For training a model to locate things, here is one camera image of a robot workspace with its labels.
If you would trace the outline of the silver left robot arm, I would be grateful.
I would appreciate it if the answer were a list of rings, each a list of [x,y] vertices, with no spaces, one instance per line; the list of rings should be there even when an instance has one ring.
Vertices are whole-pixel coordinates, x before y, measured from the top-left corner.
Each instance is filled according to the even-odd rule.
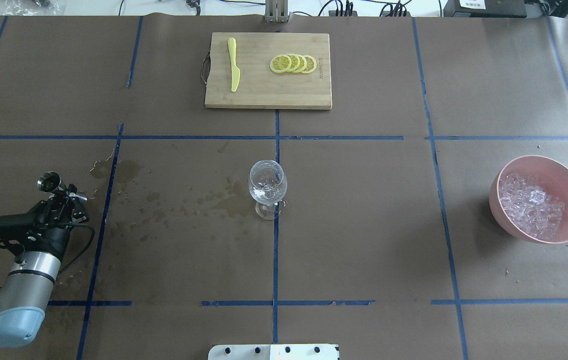
[[[0,249],[14,256],[5,283],[0,287],[0,347],[32,343],[46,316],[57,280],[66,271],[62,260],[71,232],[87,228],[90,217],[86,198],[71,184],[49,191],[22,214],[0,216]]]

